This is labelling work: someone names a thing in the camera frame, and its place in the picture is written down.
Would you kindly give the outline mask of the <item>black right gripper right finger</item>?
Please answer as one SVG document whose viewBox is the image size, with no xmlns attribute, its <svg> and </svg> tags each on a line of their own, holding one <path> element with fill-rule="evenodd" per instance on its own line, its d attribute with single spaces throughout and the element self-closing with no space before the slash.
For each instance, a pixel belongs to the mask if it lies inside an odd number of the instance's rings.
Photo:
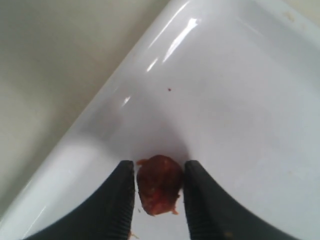
<svg viewBox="0 0 320 240">
<path fill-rule="evenodd" d="M 292 240 L 232 198 L 197 160 L 184 164 L 183 201 L 192 240 Z"/>
</svg>

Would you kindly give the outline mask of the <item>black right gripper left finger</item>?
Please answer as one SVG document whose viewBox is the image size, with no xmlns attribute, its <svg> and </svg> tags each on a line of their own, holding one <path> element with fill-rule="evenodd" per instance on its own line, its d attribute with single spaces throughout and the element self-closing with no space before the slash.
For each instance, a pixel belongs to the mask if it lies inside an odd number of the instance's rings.
<svg viewBox="0 0 320 240">
<path fill-rule="evenodd" d="M 135 204 L 134 163 L 122 160 L 82 204 L 30 240 L 127 240 Z"/>
</svg>

